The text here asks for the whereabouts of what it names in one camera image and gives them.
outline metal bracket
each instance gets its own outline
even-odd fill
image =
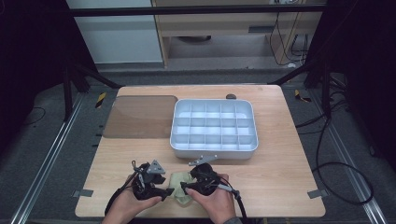
[[[214,155],[214,156],[201,156],[200,159],[196,160],[196,161],[191,161],[189,162],[189,166],[196,166],[196,165],[200,165],[206,162],[210,162],[210,161],[215,161],[218,159],[218,155]]]
[[[93,190],[92,189],[82,189],[82,190],[74,190],[72,193],[73,198],[79,198],[80,196],[84,197],[91,197],[93,195]]]
[[[312,190],[312,191],[308,192],[308,196],[309,196],[310,199],[314,199],[314,198],[317,198],[317,197],[324,198],[324,197],[327,197],[329,195],[330,194],[329,194],[329,192],[326,189],[315,189],[315,190]]]
[[[161,165],[156,161],[152,161],[151,165],[148,168],[148,174],[150,175],[164,175],[165,170],[161,167]]]

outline floor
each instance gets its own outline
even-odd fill
[[[297,39],[294,49],[301,49],[303,39]],[[283,77],[294,66],[304,61],[300,56],[288,65],[278,65],[263,35],[212,36],[208,41],[199,38],[174,38],[170,60],[166,68],[124,73],[105,73],[104,76],[127,85],[156,84],[213,84],[213,83],[266,83]],[[320,88],[306,90],[300,75],[282,86],[290,113],[296,124],[317,117],[320,110]],[[64,127],[64,98],[62,86],[55,86],[36,97],[35,109],[13,141],[11,154],[1,160],[0,166],[0,223],[8,223],[13,217],[33,223],[94,223],[101,218],[79,218],[74,215],[78,198],[75,190],[82,189],[100,133],[106,124],[117,90],[90,79],[89,93],[73,91],[75,102],[80,102],[79,112],[73,117],[71,127]],[[296,99],[295,90],[303,98]],[[94,108],[101,92],[106,99],[100,109]],[[335,93],[332,104],[342,102],[344,96]],[[299,128],[300,139],[312,168],[315,165],[319,130],[323,120]],[[64,130],[65,139],[57,138]],[[368,143],[358,124],[348,111],[346,102],[332,112],[332,123],[323,135],[320,161],[342,161],[359,167],[368,176],[375,190],[373,200],[365,205],[346,203],[333,193],[324,197],[327,213],[321,218],[271,217],[256,219],[255,223],[396,223],[393,211],[396,204],[396,174],[387,162],[373,158]],[[47,162],[49,169],[40,169]],[[318,174],[315,178],[319,189],[326,189]],[[335,192],[351,201],[364,200],[370,190],[357,173],[344,167],[328,166],[322,175]],[[24,203],[30,199],[33,203]]]

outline black cable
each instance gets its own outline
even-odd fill
[[[345,100],[341,100],[341,101],[335,103],[334,105],[332,105],[332,107],[331,107],[332,112],[337,111],[339,108],[337,108],[336,110],[334,110],[334,109],[335,109],[337,106],[339,106],[339,105],[341,105],[341,104],[344,104],[344,103],[346,103],[346,101],[345,101]],[[302,127],[304,127],[304,126],[313,124],[313,123],[317,122],[318,120],[320,120],[321,118],[323,118],[323,117],[325,117],[325,116],[326,116],[325,114],[321,114],[321,115],[319,115],[319,116],[317,116],[317,117],[315,117],[315,118],[313,118],[313,119],[307,120],[307,121],[304,122],[304,123],[297,124],[295,127],[296,127],[296,128],[302,128]]]
[[[300,60],[302,62],[302,64],[305,63],[306,56],[308,56],[308,35],[305,35],[305,39],[304,39],[303,56]]]
[[[131,180],[133,180],[134,177],[137,175],[136,169],[138,169],[138,168],[136,168],[136,161],[132,161],[132,166],[134,167],[134,173],[131,176],[129,176],[129,178],[125,181],[125,184],[122,185],[122,187],[120,189],[126,189],[129,182],[131,182]]]
[[[46,116],[47,112],[46,112],[46,109],[44,109],[43,107],[35,106],[35,107],[33,107],[33,109],[41,109],[43,111],[43,114],[41,115],[40,118],[38,118],[38,119],[36,119],[34,121],[31,121],[31,122],[28,122],[28,123],[23,123],[23,125],[35,124],[35,123],[39,122],[40,120],[42,120],[44,118],[44,116]]]
[[[300,134],[300,135],[303,135],[303,134],[311,134],[311,133],[321,133],[321,130],[319,130],[319,131],[316,131],[316,132],[310,132],[310,133],[298,133],[298,134]]]
[[[242,203],[242,198],[241,198],[241,195],[239,194],[239,191],[238,191],[238,190],[235,190],[235,189],[233,188],[233,186],[231,186],[230,182],[229,182],[227,179],[225,179],[225,178],[223,178],[223,177],[221,177],[221,179],[224,180],[224,181],[226,182],[226,184],[227,184],[228,186],[230,186],[230,188],[233,190],[232,194],[233,194],[233,196],[235,197],[236,201],[238,202],[239,209],[241,209],[242,222],[243,222],[244,224],[248,224],[248,215],[247,215],[247,211],[245,210],[245,206],[244,206],[244,204]]]
[[[301,56],[301,55],[299,55],[299,54],[295,54],[295,53],[294,53],[294,51],[299,51],[299,50],[293,49],[293,48],[294,48],[294,44],[296,43],[296,40],[297,40],[297,36],[298,36],[298,35],[295,35],[294,38],[293,38],[293,42],[291,42],[290,51],[291,51],[291,54],[294,55],[294,56]]]
[[[271,49],[271,51],[272,51],[272,53],[273,53],[273,55],[274,55],[275,62],[276,62],[277,65],[287,65],[287,64],[289,64],[289,63],[298,62],[298,60],[290,59],[289,56],[288,56],[288,54],[286,53],[286,49],[285,49],[285,45],[284,45],[284,43],[283,43],[282,35],[280,34],[279,22],[278,22],[278,21],[279,21],[279,12],[276,13],[276,21],[275,21],[274,29],[273,29],[273,31],[272,31],[272,33],[271,33],[271,35],[270,35],[270,49]],[[275,31],[276,28],[277,28],[277,32],[278,32],[278,34],[279,34],[280,42],[281,42],[281,44],[282,44],[283,53],[285,54],[286,58],[290,60],[290,62],[288,62],[288,63],[279,63],[279,62],[276,60],[275,52],[274,52],[274,49],[273,49],[273,47],[272,47],[272,36],[273,36],[273,33],[274,33],[274,31]]]
[[[329,192],[331,192],[331,193],[332,193],[335,197],[337,197],[338,199],[340,199],[340,200],[342,200],[342,201],[344,201],[344,202],[346,202],[346,203],[351,203],[351,204],[355,204],[355,205],[363,205],[363,204],[366,204],[366,203],[370,202],[370,201],[373,199],[373,197],[374,197],[374,188],[373,188],[373,185],[370,183],[370,181],[368,180],[368,178],[367,178],[366,175],[364,175],[361,171],[359,171],[359,170],[356,169],[355,167],[353,167],[353,166],[351,166],[351,165],[349,165],[349,164],[343,163],[343,162],[339,162],[339,161],[330,161],[330,162],[325,162],[325,163],[319,165],[319,162],[318,162],[318,155],[319,155],[320,144],[321,144],[321,141],[322,141],[322,138],[323,138],[324,131],[326,130],[326,127],[329,125],[330,121],[331,121],[331,119],[326,119],[325,125],[323,125],[323,128],[322,128],[322,130],[321,130],[320,137],[319,137],[319,140],[318,140],[317,154],[316,154],[316,166],[317,166],[317,167],[314,168],[314,169],[312,169],[312,172],[317,172],[317,173],[318,173],[318,177],[319,177],[320,181],[322,182],[322,184],[326,187],[326,189],[327,189]],[[359,175],[361,175],[361,176],[363,177],[364,181],[365,181],[366,184],[368,185],[368,187],[369,187],[369,189],[370,189],[370,196],[369,196],[366,200],[364,200],[364,201],[362,201],[362,202],[356,202],[356,201],[351,201],[351,200],[349,200],[349,199],[347,199],[347,198],[341,196],[340,194],[336,193],[333,189],[331,189],[331,188],[326,184],[326,182],[323,180],[323,177],[322,177],[321,172],[320,172],[320,168],[322,168],[322,167],[324,167],[324,166],[327,166],[327,165],[343,165],[343,166],[346,166],[346,167],[348,167],[349,169],[352,169],[352,170],[354,170],[355,172],[357,172]]]

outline white plastic tray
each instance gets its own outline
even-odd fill
[[[249,159],[259,144],[253,108],[245,100],[179,100],[170,143],[180,158]]]

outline gray floor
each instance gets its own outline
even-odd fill
[[[264,38],[259,36],[212,36],[207,42],[185,42],[175,39],[166,69],[137,69],[133,73],[105,73],[104,75],[124,85],[175,85],[175,84],[215,84],[215,83],[266,83],[286,75],[291,68],[279,66],[271,57],[271,51]],[[296,124],[312,119],[320,114],[315,102],[297,100],[294,90],[303,96],[315,98],[319,89],[306,91],[301,88],[304,76],[299,76],[283,87],[290,113]],[[100,218],[79,218],[74,214],[78,202],[71,197],[75,189],[82,189],[93,160],[103,125],[106,124],[117,90],[111,90],[93,79],[88,93],[76,93],[74,99],[82,97],[82,104],[76,121],[64,141],[56,162],[35,201],[29,220],[38,223],[65,223],[99,221]],[[107,93],[101,108],[94,108],[98,95]],[[343,99],[334,95],[334,102]],[[57,132],[63,125],[64,102],[62,86],[41,92],[35,100],[35,108],[10,145],[11,153],[2,158],[0,166],[0,220],[5,223],[12,218],[23,197],[35,180],[35,175],[50,150]],[[298,129],[305,154],[312,168],[319,133],[323,120]],[[368,152],[368,144],[361,134],[347,105],[341,105],[332,113],[332,125],[342,137],[348,155],[374,186],[375,201],[383,213],[385,222],[396,223],[396,174],[386,161],[373,158]],[[341,161],[329,129],[323,136],[319,160]],[[353,181],[343,167],[326,167],[322,170],[326,182],[336,191],[351,200],[358,196]],[[318,176],[315,178],[320,189],[324,189]],[[267,218],[268,223],[375,223],[367,215],[369,208],[351,205],[334,195],[323,198],[327,213],[321,218]]]

